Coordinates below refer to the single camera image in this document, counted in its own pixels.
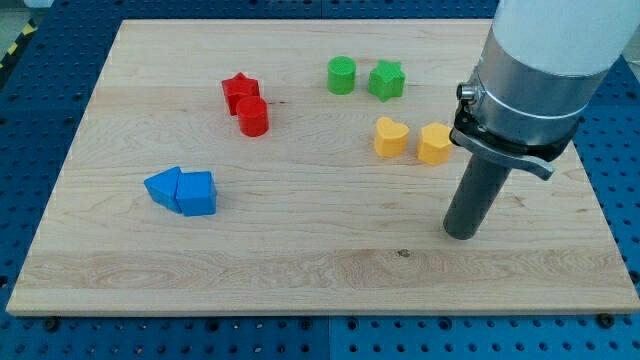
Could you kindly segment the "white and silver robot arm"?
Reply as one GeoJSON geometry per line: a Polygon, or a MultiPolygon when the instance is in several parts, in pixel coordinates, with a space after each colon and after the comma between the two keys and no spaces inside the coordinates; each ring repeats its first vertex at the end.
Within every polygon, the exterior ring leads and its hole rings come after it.
{"type": "Polygon", "coordinates": [[[579,117],[639,26],[639,0],[502,0],[451,141],[490,168],[546,180],[579,117]]]}

